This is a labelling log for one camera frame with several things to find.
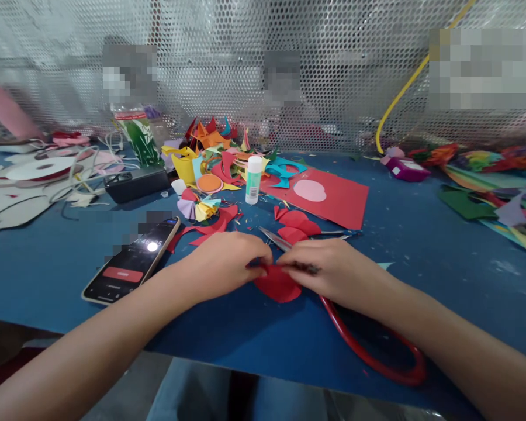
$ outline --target white glue stick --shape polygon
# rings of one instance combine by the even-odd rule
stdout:
[[[260,156],[251,156],[247,161],[247,183],[245,185],[245,202],[255,205],[259,199],[259,186],[261,185],[261,170],[263,159]]]

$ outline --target phone screen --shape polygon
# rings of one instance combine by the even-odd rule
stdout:
[[[84,290],[84,297],[115,302],[146,280],[156,258],[177,223],[177,218],[156,224],[114,256]]]

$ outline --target perforated metal sheet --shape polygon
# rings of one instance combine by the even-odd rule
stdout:
[[[387,106],[466,0],[0,0],[0,84],[46,128],[113,127],[105,43],[158,45],[159,107],[177,132],[228,115],[285,150],[372,149]],[[526,0],[479,0],[459,27],[526,28]],[[299,51],[297,105],[264,98],[264,52]],[[526,141],[526,110],[428,111],[427,71],[387,136]]]

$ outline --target yellow cable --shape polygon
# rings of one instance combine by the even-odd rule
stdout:
[[[466,4],[463,9],[458,13],[456,16],[456,19],[452,21],[450,26],[448,26],[448,29],[452,29],[455,27],[460,20],[466,15],[468,10],[473,6],[473,4],[476,2],[476,0],[469,0],[468,4]],[[384,123],[386,122],[388,116],[392,112],[393,108],[397,105],[399,100],[402,98],[403,94],[409,89],[409,86],[417,79],[417,76],[419,76],[419,73],[425,68],[429,60],[429,55],[425,57],[421,65],[415,70],[415,73],[413,73],[413,76],[407,81],[405,86],[402,88],[401,91],[399,91],[399,94],[394,98],[390,106],[387,108],[386,112],[384,113],[384,116],[382,117],[382,120],[380,120],[380,124],[378,125],[378,129],[376,130],[376,148],[378,149],[378,152],[381,154],[384,153],[384,149],[382,149],[382,146],[380,145],[380,132],[382,131],[382,128],[384,127]]]

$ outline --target metal scissor blade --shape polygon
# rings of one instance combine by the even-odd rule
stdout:
[[[273,234],[268,229],[265,229],[263,227],[259,227],[259,230],[267,236],[273,243],[276,244],[279,249],[281,249],[284,252],[287,252],[292,248],[292,244],[290,244],[288,241],[284,241],[282,238],[280,238],[278,235]]]

